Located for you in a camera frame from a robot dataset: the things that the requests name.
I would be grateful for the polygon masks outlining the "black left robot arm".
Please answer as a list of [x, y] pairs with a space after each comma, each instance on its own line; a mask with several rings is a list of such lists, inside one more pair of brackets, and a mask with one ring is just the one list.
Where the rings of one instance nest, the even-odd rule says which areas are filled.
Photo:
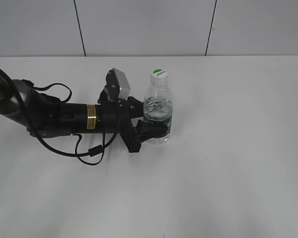
[[[129, 95], [125, 74], [113, 68], [96, 104], [73, 104], [47, 95], [46, 88], [31, 81], [11, 79], [0, 69], [0, 115], [23, 125], [40, 141], [72, 134], [120, 135], [128, 151], [139, 152], [141, 144], [168, 134], [165, 122], [141, 120], [143, 103]], [[138, 119], [136, 125], [132, 119]]]

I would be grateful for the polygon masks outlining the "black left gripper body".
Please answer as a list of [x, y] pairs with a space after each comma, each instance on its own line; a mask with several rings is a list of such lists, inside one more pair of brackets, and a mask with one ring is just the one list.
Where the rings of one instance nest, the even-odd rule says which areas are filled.
[[136, 137], [127, 100], [111, 101], [102, 90], [97, 105], [97, 129], [108, 133], [120, 134], [130, 153], [138, 153], [141, 143]]

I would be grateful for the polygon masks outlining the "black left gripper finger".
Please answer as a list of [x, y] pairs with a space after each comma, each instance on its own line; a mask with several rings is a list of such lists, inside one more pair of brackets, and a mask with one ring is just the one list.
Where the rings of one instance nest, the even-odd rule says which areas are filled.
[[134, 130], [138, 141], [141, 143], [149, 140], [160, 140], [169, 134], [168, 125], [154, 124], [143, 120], [138, 120]]
[[128, 97], [129, 113], [132, 117], [144, 116], [144, 103], [134, 97]]

